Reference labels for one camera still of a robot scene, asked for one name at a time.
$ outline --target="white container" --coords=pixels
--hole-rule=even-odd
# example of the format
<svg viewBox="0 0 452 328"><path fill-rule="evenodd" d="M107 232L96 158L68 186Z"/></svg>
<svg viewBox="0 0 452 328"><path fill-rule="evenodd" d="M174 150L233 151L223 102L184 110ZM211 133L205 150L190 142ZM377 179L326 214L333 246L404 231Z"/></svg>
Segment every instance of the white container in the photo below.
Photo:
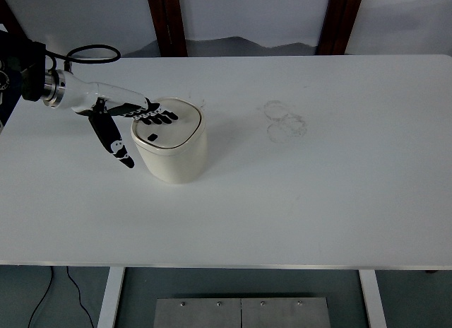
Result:
<svg viewBox="0 0 452 328"><path fill-rule="evenodd" d="M201 174L207 161L206 119L195 105L179 98L159 98L178 116L171 124L133 121L132 138L149 171L168 183L187 183Z"/></svg>

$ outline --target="robotic arm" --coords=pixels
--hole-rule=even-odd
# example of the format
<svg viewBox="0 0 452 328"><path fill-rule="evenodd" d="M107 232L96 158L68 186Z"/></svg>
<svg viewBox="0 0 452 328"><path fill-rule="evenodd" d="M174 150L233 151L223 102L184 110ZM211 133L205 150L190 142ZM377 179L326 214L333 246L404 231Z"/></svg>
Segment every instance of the robotic arm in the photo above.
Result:
<svg viewBox="0 0 452 328"><path fill-rule="evenodd" d="M177 116L140 93L117 86L85 83L70 71L45 71L45 45L0 31L0 132L19 98L43 100L50 107L71 108L87 116L109 153L127 167L134 162L123 145L112 116L139 119L145 124L171 124Z"/></svg>

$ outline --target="white table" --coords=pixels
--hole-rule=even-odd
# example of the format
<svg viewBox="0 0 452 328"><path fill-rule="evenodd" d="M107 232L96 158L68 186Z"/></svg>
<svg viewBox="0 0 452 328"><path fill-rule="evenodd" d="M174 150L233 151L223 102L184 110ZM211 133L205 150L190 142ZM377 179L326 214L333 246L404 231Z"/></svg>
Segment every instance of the white table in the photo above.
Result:
<svg viewBox="0 0 452 328"><path fill-rule="evenodd" d="M202 106L208 167L165 184L130 120L117 123L132 170L85 117L20 101L0 137L0 263L452 269L450 57L122 59L73 71Z"/></svg>

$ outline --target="wooden frame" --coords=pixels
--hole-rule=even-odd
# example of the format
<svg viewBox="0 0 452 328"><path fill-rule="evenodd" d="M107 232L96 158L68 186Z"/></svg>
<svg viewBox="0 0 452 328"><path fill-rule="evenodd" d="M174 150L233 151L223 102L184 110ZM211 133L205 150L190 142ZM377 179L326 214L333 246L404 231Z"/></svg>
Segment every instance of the wooden frame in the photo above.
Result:
<svg viewBox="0 0 452 328"><path fill-rule="evenodd" d="M345 54L361 0L329 0L316 54Z"/></svg>
<svg viewBox="0 0 452 328"><path fill-rule="evenodd" d="M5 0L0 0L0 23L5 25L5 28L9 33L28 38Z"/></svg>
<svg viewBox="0 0 452 328"><path fill-rule="evenodd" d="M160 56L187 57L179 0L148 0Z"/></svg>

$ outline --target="metal plate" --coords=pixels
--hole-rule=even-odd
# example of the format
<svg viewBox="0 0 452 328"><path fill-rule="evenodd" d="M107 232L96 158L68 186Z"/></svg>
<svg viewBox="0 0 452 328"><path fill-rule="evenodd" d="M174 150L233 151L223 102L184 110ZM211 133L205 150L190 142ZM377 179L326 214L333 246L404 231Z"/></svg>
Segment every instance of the metal plate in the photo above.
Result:
<svg viewBox="0 0 452 328"><path fill-rule="evenodd" d="M243 328L330 328L326 298L243 298Z"/></svg>
<svg viewBox="0 0 452 328"><path fill-rule="evenodd" d="M154 328L330 328L325 298L158 299Z"/></svg>
<svg viewBox="0 0 452 328"><path fill-rule="evenodd" d="M158 299L154 328L240 328L239 298Z"/></svg>

